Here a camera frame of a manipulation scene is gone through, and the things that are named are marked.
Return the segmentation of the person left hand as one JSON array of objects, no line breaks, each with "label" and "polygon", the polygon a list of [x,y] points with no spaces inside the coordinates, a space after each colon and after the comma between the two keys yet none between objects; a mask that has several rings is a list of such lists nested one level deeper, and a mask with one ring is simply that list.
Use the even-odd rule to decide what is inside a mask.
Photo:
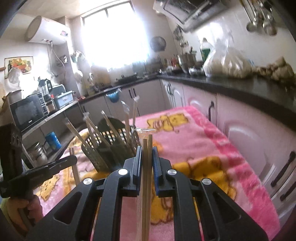
[{"label": "person left hand", "polygon": [[34,223],[39,222],[43,216],[43,208],[39,197],[34,195],[32,200],[19,198],[6,198],[1,203],[1,210],[8,222],[12,224],[18,232],[27,233],[28,228],[23,222],[19,210],[27,209],[29,211],[28,218],[33,219]]}]

